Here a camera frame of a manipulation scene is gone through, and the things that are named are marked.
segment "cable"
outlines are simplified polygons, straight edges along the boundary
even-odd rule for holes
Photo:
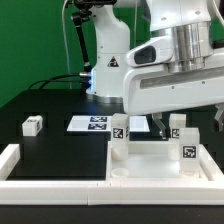
[[[54,80],[57,80],[57,79],[64,79],[64,78],[70,78],[70,77],[79,77],[79,74],[78,73],[74,73],[74,74],[67,74],[67,75],[59,75],[59,76],[55,76],[49,80],[46,80],[46,82],[44,82],[40,87],[39,89],[43,89],[48,83],[54,81]]]
[[[39,84],[39,83],[42,83],[42,82],[47,82],[47,81],[49,81],[49,80],[40,80],[40,81],[37,81],[37,82],[34,82],[32,85],[30,85],[29,86],[29,90],[33,87],[33,86],[35,86],[35,85],[37,85],[37,84]],[[52,81],[50,81],[50,83],[52,83],[52,82],[72,82],[72,83],[82,83],[83,81],[66,81],[66,80],[52,80]]]
[[[70,74],[71,73],[70,56],[69,56],[68,41],[67,41],[66,27],[65,27],[65,7],[68,4],[68,2],[69,0],[65,0],[64,5],[62,7],[62,29],[63,29],[63,37],[64,37],[64,45],[65,45],[65,53],[66,53],[66,61],[67,61],[67,70],[68,70],[68,74]]]
[[[136,47],[138,0],[135,0],[134,47]]]
[[[214,9],[214,11],[215,11],[216,16],[218,17],[218,19],[219,19],[221,25],[224,27],[224,20],[223,20],[223,18],[222,18],[222,15],[221,15],[220,12],[219,12],[219,9],[217,8],[217,5],[216,5],[215,0],[212,0],[212,5],[213,5],[213,9]]]

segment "black cable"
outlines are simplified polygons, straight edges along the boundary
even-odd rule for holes
[[[69,78],[69,77],[79,77],[79,73],[55,76],[49,80],[45,80],[45,82],[39,87],[39,89],[43,89],[48,83],[52,82],[53,80],[64,79],[64,78]]]
[[[28,89],[31,89],[33,86],[35,86],[35,85],[37,85],[37,84],[39,84],[39,83],[42,83],[42,82],[48,82],[49,80],[39,80],[39,81],[37,81],[37,82],[34,82],[32,85],[30,85],[29,86],[29,88]],[[83,82],[83,81],[66,81],[66,80],[52,80],[52,81],[50,81],[50,83],[52,83],[52,82],[72,82],[72,83],[85,83],[85,82]]]

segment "white cube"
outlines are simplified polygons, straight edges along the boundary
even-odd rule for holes
[[[23,136],[36,136],[43,127],[41,116],[30,116],[23,124]]]

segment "white sheet of paper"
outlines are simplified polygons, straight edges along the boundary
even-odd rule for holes
[[[110,132],[111,116],[73,116],[67,131]],[[145,116],[130,117],[130,132],[149,132]]]

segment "black tabletop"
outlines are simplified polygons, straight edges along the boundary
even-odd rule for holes
[[[224,134],[213,132],[214,106],[176,111],[187,114],[187,126],[198,127],[200,141],[221,169]],[[19,143],[22,158],[8,180],[104,180],[110,133],[67,132],[73,115],[123,113],[122,104],[86,99],[79,90],[24,91],[0,109],[0,152]],[[22,123],[41,115],[37,137],[23,137]],[[170,113],[164,113],[168,125]],[[147,116],[150,133],[132,133],[131,140],[161,140]],[[0,223],[221,223],[223,206],[0,206]]]

